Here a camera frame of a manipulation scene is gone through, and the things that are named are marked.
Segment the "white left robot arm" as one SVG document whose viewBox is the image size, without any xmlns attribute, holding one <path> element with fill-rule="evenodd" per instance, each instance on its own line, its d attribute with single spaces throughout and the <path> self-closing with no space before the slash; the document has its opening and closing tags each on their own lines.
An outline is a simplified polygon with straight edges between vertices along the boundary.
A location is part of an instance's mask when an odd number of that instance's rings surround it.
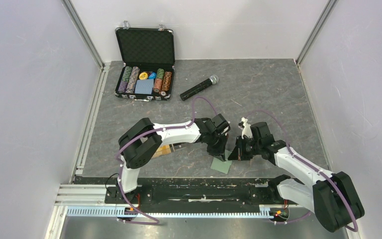
<svg viewBox="0 0 382 239">
<path fill-rule="evenodd" d="M 125 203 L 136 198 L 140 169 L 162 146 L 203 143 L 209 155 L 224 160 L 229 131 L 230 124 L 221 114 L 175 124 L 159 124 L 151 122 L 149 118 L 140 119 L 118 140 L 119 151 L 115 156 L 120 162 L 117 196 Z"/>
</svg>

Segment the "clear acrylic card tray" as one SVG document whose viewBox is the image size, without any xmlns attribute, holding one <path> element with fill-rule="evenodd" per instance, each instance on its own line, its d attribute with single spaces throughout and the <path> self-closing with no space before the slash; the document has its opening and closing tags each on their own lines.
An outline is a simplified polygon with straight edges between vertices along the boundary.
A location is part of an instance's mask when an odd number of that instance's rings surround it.
<svg viewBox="0 0 382 239">
<path fill-rule="evenodd" d="M 174 143 L 174 144 L 167 144 L 167 145 L 160 146 L 156 150 L 156 152 L 153 154 L 151 159 L 154 159 L 163 155 L 171 154 L 179 149 L 185 148 L 188 144 L 189 143 L 183 142 L 183 143 Z"/>
</svg>

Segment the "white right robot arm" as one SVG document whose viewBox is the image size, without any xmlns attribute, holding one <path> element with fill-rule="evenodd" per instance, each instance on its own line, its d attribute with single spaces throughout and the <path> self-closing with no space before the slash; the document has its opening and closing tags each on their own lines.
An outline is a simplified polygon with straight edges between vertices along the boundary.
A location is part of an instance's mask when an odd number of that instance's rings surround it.
<svg viewBox="0 0 382 239">
<path fill-rule="evenodd" d="M 319 167 L 294 151 L 283 140 L 275 140 L 266 122 L 239 122 L 242 134 L 236 137 L 229 160 L 251 160 L 261 156 L 291 175 L 269 181 L 268 198 L 273 203 L 290 200 L 314 213 L 329 232 L 355 224 L 365 209 L 351 177 Z"/>
</svg>

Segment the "green card holder wallet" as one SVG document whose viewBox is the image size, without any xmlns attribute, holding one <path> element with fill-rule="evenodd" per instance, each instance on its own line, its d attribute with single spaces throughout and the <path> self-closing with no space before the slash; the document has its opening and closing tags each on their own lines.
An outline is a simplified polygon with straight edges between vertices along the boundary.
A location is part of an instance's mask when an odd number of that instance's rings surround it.
<svg viewBox="0 0 382 239">
<path fill-rule="evenodd" d="M 231 154 L 231 151 L 229 151 L 229 150 L 225 151 L 225 159 L 226 159 L 225 161 L 222 161 L 221 159 L 219 159 L 217 157 L 213 157 L 210 168 L 212 170 L 221 172 L 223 174 L 228 174 L 229 169 L 232 165 L 232 161 L 227 160 L 227 158 L 229 157 L 230 154 Z"/>
</svg>

